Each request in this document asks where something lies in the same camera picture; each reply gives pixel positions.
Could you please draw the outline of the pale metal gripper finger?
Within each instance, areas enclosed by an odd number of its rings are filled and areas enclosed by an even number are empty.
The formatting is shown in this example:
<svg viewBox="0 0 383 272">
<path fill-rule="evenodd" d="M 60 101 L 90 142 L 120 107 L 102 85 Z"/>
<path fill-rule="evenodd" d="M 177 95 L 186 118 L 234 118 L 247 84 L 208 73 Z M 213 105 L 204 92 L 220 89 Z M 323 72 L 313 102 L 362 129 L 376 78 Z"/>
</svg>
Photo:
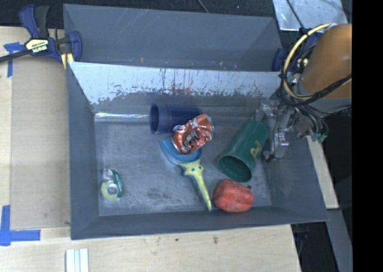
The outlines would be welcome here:
<svg viewBox="0 0 383 272">
<path fill-rule="evenodd" d="M 272 138 L 272 158 L 277 160 L 283 159 L 288 146 L 289 142 L 285 133 L 275 133 Z"/>
</svg>

